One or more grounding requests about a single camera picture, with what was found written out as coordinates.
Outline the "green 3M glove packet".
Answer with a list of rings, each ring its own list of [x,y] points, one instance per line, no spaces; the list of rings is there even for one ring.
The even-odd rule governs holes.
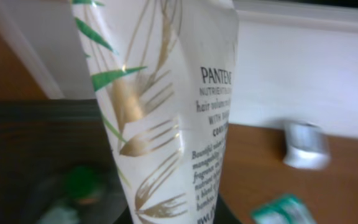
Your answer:
[[[263,204],[251,217],[257,224],[316,224],[307,206],[292,194]]]

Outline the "green lid jar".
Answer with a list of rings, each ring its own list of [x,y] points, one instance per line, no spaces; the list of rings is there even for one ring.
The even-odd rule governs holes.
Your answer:
[[[64,189],[67,197],[79,204],[95,203],[101,194],[101,178],[92,167],[76,166],[67,172]]]

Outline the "white Pantene tube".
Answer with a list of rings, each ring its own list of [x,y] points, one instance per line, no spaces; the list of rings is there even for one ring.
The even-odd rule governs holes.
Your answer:
[[[239,20],[232,1],[71,1],[134,223],[212,223]]]

